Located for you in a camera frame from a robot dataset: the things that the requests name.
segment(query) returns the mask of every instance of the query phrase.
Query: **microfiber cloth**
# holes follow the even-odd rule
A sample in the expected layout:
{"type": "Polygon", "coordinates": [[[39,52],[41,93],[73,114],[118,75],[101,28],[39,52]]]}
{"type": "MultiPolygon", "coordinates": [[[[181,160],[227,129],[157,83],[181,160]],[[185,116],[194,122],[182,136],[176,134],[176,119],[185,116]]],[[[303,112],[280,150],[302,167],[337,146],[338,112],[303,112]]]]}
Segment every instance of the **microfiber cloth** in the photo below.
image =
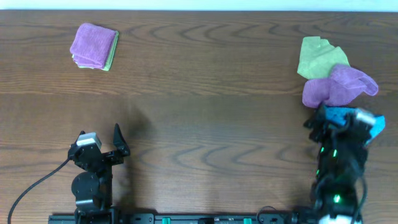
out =
{"type": "Polygon", "coordinates": [[[104,69],[109,53],[116,46],[117,36],[118,33],[114,30],[89,23],[82,24],[70,47],[73,60],[79,67],[104,69]]]}
{"type": "MultiPolygon", "coordinates": [[[[113,57],[114,57],[114,51],[116,50],[116,44],[118,43],[118,36],[119,36],[119,32],[116,31],[116,35],[114,37],[112,47],[109,50],[108,59],[106,60],[104,68],[102,69],[104,71],[109,71],[109,69],[111,69],[112,61],[113,61],[113,57]]],[[[82,65],[79,65],[79,64],[77,66],[79,68],[92,68],[92,69],[94,69],[93,67],[86,67],[86,66],[82,66],[82,65]]]]}
{"type": "Polygon", "coordinates": [[[297,73],[307,79],[327,78],[336,64],[349,65],[346,54],[320,37],[304,37],[297,73]]]}
{"type": "MultiPolygon", "coordinates": [[[[355,108],[339,108],[339,107],[326,107],[326,119],[336,124],[345,125],[345,115],[347,113],[354,113],[355,108]]],[[[368,143],[373,140],[381,131],[386,127],[386,119],[383,115],[376,115],[376,124],[370,130],[372,138],[368,143]]]]}
{"type": "Polygon", "coordinates": [[[362,92],[374,96],[378,91],[377,83],[364,72],[347,65],[336,65],[329,78],[305,83],[303,104],[311,108],[317,108],[321,102],[328,106],[343,106],[362,92]]]}

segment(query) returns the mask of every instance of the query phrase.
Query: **purple towel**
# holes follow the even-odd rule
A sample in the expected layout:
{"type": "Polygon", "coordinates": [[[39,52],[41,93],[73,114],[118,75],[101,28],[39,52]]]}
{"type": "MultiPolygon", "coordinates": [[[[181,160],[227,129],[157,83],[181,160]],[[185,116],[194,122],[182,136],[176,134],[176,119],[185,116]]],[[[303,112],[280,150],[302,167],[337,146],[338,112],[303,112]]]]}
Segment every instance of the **purple towel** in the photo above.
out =
{"type": "Polygon", "coordinates": [[[362,92],[374,96],[377,83],[367,74],[347,65],[335,65],[328,78],[309,80],[304,85],[303,104],[318,108],[323,101],[328,106],[343,106],[362,92]]]}
{"type": "Polygon", "coordinates": [[[79,66],[103,69],[116,31],[84,23],[77,30],[70,47],[73,61],[79,66]]]}

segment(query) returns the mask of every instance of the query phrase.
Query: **towel stack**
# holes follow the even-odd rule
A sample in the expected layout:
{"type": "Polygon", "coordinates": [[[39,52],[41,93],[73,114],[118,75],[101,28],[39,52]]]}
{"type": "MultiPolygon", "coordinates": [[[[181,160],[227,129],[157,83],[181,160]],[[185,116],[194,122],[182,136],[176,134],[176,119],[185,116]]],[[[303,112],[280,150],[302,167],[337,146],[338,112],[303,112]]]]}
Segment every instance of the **towel stack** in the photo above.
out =
{"type": "Polygon", "coordinates": [[[79,68],[98,68],[109,71],[112,65],[119,32],[84,23],[77,30],[70,47],[73,61],[79,68]]]}
{"type": "Polygon", "coordinates": [[[350,67],[340,47],[320,37],[304,37],[297,73],[309,79],[304,85],[303,104],[317,108],[351,103],[362,92],[374,96],[377,83],[367,74],[350,67]]]}

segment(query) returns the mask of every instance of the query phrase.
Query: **white wall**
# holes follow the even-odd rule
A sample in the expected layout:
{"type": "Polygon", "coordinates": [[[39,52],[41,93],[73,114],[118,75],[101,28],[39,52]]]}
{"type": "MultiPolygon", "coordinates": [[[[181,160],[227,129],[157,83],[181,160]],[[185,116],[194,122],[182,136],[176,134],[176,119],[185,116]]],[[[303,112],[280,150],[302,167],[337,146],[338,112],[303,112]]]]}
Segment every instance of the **white wall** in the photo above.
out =
{"type": "Polygon", "coordinates": [[[398,12],[398,0],[0,0],[0,9],[398,12]]]}

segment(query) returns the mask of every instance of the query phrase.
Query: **crumpled green towel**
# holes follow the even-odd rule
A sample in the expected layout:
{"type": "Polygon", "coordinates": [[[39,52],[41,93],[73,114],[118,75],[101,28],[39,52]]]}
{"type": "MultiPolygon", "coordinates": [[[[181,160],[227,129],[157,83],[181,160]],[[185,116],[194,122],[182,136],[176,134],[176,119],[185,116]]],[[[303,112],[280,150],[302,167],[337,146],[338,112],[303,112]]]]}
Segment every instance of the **crumpled green towel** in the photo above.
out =
{"type": "MultiPolygon", "coordinates": [[[[109,69],[112,66],[112,61],[113,61],[113,57],[114,57],[114,51],[116,50],[116,44],[118,43],[118,36],[119,36],[119,32],[116,31],[116,35],[114,36],[112,47],[109,50],[108,58],[106,59],[105,66],[102,69],[104,71],[109,71],[109,69]]],[[[91,67],[86,67],[86,66],[79,66],[79,65],[77,65],[77,66],[79,68],[91,68],[91,67]]]]}
{"type": "Polygon", "coordinates": [[[348,65],[346,54],[320,37],[304,37],[297,73],[307,79],[327,78],[336,64],[348,65]]]}

